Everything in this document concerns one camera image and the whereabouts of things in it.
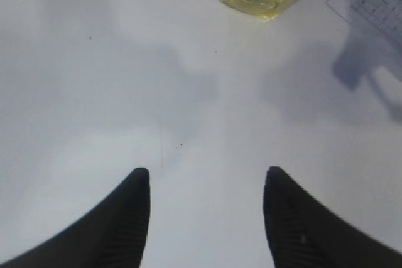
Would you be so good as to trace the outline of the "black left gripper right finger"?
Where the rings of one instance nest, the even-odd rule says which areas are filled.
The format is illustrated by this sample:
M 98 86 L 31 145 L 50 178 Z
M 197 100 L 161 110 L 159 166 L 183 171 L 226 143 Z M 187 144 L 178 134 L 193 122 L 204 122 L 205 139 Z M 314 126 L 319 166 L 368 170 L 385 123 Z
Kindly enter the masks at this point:
M 275 267 L 401 267 L 401 254 L 354 228 L 281 167 L 266 173 L 263 217 Z

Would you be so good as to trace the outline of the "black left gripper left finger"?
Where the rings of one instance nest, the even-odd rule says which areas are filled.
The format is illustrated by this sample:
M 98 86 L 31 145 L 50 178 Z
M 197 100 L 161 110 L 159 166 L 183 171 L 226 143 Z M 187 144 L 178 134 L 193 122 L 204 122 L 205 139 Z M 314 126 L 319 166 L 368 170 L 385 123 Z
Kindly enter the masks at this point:
M 149 171 L 136 168 L 82 218 L 1 267 L 140 267 L 149 220 Z

